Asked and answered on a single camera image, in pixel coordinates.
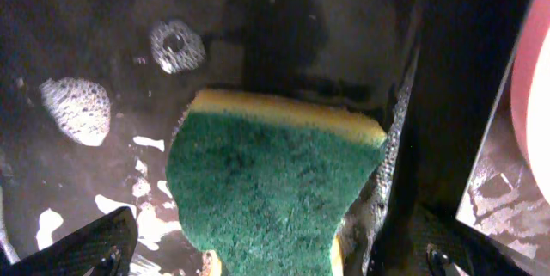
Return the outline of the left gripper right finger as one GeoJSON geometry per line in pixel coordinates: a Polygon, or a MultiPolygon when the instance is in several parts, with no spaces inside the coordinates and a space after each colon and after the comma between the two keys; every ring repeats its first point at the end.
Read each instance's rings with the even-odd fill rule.
{"type": "Polygon", "coordinates": [[[417,205],[409,222],[420,275],[526,275],[490,240],[456,220],[441,219],[417,205]]]}

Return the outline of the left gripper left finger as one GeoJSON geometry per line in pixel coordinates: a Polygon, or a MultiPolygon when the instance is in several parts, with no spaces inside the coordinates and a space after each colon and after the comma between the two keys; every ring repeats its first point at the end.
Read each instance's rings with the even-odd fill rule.
{"type": "Polygon", "coordinates": [[[126,276],[137,241],[137,222],[124,206],[5,267],[1,274],[126,276]]]}

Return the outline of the green and yellow sponge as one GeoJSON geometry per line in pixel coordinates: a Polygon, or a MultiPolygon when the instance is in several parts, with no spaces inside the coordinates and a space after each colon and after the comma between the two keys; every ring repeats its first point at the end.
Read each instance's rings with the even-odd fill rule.
{"type": "Polygon", "coordinates": [[[345,214],[386,132],[344,109],[199,91],[168,157],[168,188],[206,275],[341,275],[345,214]]]}

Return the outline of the white plate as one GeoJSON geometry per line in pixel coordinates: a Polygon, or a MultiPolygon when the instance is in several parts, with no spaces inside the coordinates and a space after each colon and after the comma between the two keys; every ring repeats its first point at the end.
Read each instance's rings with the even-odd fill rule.
{"type": "Polygon", "coordinates": [[[532,0],[513,64],[510,108],[516,140],[549,199],[549,0],[532,0]]]}

